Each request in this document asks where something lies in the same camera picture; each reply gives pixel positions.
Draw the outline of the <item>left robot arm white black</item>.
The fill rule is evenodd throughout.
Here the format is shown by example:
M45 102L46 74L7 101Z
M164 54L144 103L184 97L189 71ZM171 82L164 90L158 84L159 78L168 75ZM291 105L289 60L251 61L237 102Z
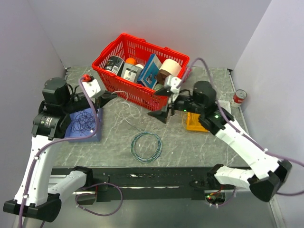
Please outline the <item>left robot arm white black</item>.
M48 186L61 143L93 137L99 129L98 110L117 97L102 91L98 81L90 75L82 76L78 83L82 89L79 94L63 78L55 77L45 82L44 99L33 121L31 152L23 181L14 199L3 206L4 212L19 216L19 226L22 226L23 218L53 222L74 191L88 191L94 185L92 169L76 166L55 186ZM66 138L70 115L87 108L91 108L94 116L94 131L87 136Z

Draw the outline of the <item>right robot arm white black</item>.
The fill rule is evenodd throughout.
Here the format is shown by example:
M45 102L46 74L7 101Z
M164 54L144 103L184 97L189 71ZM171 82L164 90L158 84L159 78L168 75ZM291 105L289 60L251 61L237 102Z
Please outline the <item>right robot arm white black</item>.
M174 85L165 85L155 95L166 96L168 103L159 111L149 112L163 123L168 112L184 111L198 114L199 123L212 135L230 146L249 166L249 169L230 168L215 165L207 173L207 182L212 189L222 185L232 185L250 190L255 197L269 202L285 183L292 165L267 155L256 142L239 126L236 119L216 102L216 91L207 81L198 81L193 92L182 95Z

